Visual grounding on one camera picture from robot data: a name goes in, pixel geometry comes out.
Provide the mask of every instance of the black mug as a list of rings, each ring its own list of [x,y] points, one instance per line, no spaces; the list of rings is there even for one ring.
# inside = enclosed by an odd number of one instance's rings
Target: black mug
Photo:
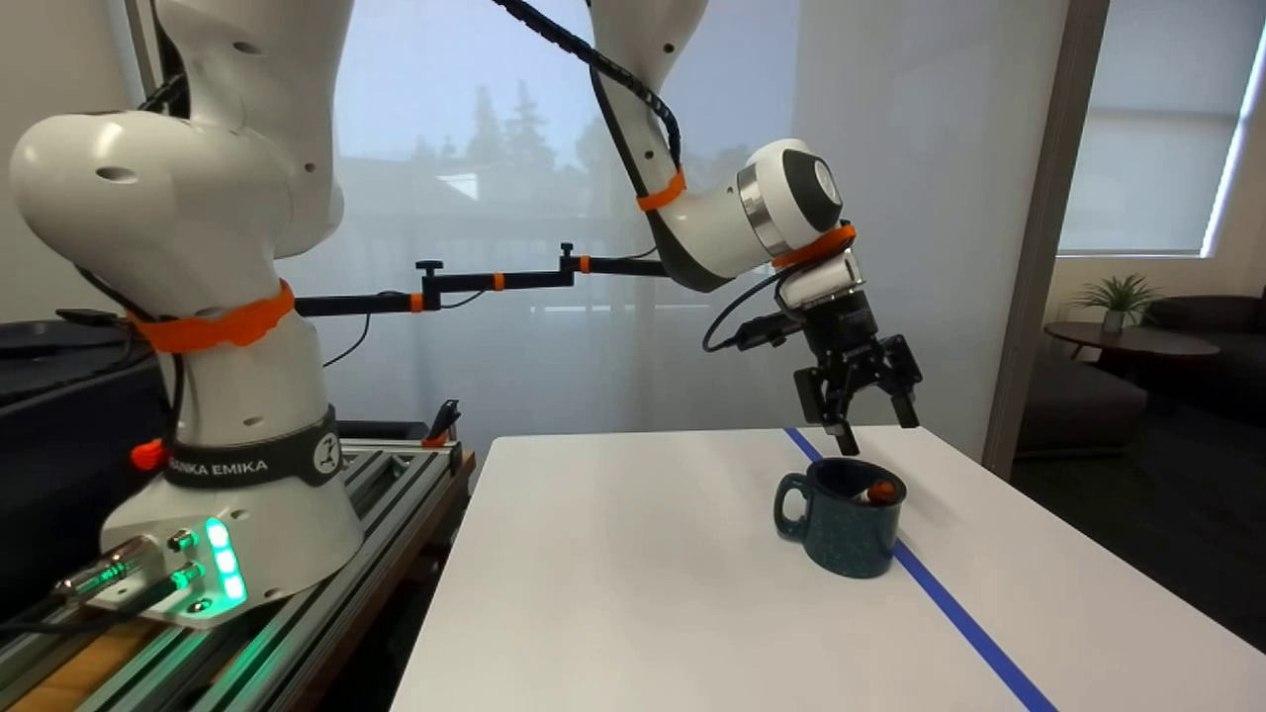
[[[793,492],[809,502],[802,518],[782,513]],[[893,562],[902,497],[905,483],[877,464],[819,460],[781,483],[775,528],[823,570],[877,576]]]

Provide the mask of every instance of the green light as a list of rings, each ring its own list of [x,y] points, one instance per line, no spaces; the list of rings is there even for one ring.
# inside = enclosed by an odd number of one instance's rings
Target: green light
[[[240,601],[244,596],[244,583],[234,575],[226,576],[226,596]]]
[[[239,575],[234,549],[218,549],[218,554],[214,554],[214,567],[221,567],[221,575]]]
[[[210,541],[210,547],[218,547],[218,549],[221,549],[221,547],[231,547],[231,532],[226,532],[226,521],[207,518],[207,541]]]

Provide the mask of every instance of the white tabletop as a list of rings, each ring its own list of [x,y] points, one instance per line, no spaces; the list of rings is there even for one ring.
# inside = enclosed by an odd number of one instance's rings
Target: white tabletop
[[[1057,708],[1266,708],[1266,657],[931,431],[860,426],[902,547]],[[1025,708],[909,567],[773,532],[782,431],[499,441],[400,712]]]

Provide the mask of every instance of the floor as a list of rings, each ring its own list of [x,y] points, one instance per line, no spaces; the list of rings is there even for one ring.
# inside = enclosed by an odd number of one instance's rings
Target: floor
[[[1015,483],[1266,654],[1266,426],[1154,400],[1121,454]]]

